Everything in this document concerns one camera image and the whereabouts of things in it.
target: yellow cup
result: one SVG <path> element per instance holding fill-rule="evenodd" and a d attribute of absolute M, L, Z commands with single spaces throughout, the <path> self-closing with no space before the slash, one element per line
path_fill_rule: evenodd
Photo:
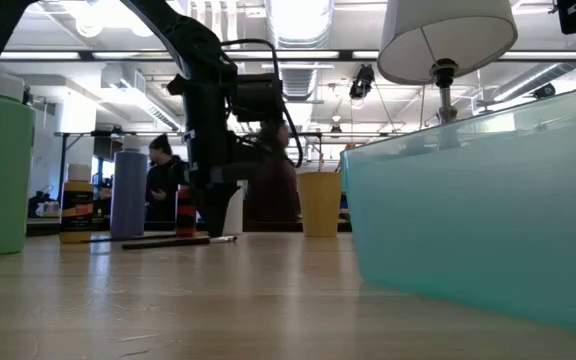
<path fill-rule="evenodd" d="M 299 174 L 297 189 L 306 237 L 337 237 L 341 201 L 339 173 Z"/>

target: ceiling duct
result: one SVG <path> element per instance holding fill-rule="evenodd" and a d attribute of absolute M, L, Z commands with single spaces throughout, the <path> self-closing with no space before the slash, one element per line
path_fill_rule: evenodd
<path fill-rule="evenodd" d="M 499 87 L 495 102 L 514 100 L 576 70 L 576 63 L 544 64 Z"/>
<path fill-rule="evenodd" d="M 102 70 L 101 76 L 102 89 L 108 101 L 135 105 L 172 131 L 182 128 L 172 111 L 166 109 L 155 97 L 148 96 L 146 78 L 139 71 L 111 64 Z"/>
<path fill-rule="evenodd" d="M 325 49 L 334 0 L 265 0 L 268 32 L 278 49 Z M 305 101 L 317 85 L 318 69 L 281 69 L 284 96 Z"/>

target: woman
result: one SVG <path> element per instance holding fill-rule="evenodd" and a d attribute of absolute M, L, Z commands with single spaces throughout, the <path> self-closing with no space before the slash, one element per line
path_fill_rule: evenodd
<path fill-rule="evenodd" d="M 150 143 L 149 157 L 153 166 L 148 172 L 146 185 L 146 221 L 173 222 L 176 214 L 176 196 L 179 187 L 178 170 L 184 166 L 172 154 L 168 137 L 160 135 Z"/>
<path fill-rule="evenodd" d="M 297 175 L 286 155 L 290 131 L 286 124 L 266 124 L 259 141 L 268 150 L 260 172 L 248 182 L 246 219 L 256 222 L 294 223 L 298 221 Z"/>

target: dark hair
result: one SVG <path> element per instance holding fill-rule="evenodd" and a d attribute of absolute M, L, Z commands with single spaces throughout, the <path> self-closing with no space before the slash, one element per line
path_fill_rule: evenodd
<path fill-rule="evenodd" d="M 168 142 L 168 136 L 161 134 L 155 138 L 148 146 L 150 149 L 161 150 L 166 155 L 172 155 L 172 148 Z"/>
<path fill-rule="evenodd" d="M 283 144 L 279 142 L 277 134 L 279 129 L 286 126 L 285 122 L 280 123 L 266 123 L 261 126 L 261 130 L 257 134 L 259 142 L 267 147 L 275 155 L 285 155 L 286 149 Z"/>

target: lamp base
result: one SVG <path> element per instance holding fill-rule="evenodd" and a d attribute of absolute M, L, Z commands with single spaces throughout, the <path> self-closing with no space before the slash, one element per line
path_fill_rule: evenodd
<path fill-rule="evenodd" d="M 440 88 L 441 107 L 437 110 L 437 118 L 440 124 L 448 124 L 457 120 L 457 108 L 452 106 L 450 97 L 450 85 L 455 79 L 455 73 L 459 65 L 450 59 L 439 59 L 432 66 L 431 72 L 435 83 Z"/>

